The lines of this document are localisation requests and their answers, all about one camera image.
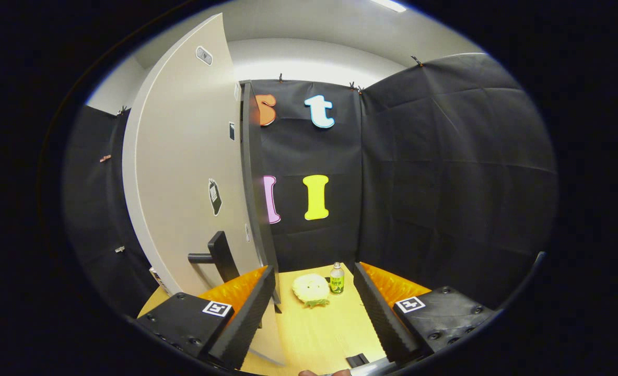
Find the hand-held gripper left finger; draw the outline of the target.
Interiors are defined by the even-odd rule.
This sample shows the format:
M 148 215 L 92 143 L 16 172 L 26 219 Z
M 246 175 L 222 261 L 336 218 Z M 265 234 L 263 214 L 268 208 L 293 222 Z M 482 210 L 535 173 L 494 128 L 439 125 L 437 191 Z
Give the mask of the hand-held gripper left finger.
M 136 323 L 191 358 L 240 369 L 275 284 L 273 268 L 259 267 L 197 297 L 175 293 Z

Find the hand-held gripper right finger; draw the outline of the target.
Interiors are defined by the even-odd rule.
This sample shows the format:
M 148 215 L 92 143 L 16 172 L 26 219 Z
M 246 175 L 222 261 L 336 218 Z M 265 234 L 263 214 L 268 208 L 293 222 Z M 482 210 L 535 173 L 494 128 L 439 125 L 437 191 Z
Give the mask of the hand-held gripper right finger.
M 450 286 L 431 290 L 364 262 L 353 278 L 386 357 L 400 366 L 451 347 L 496 313 Z

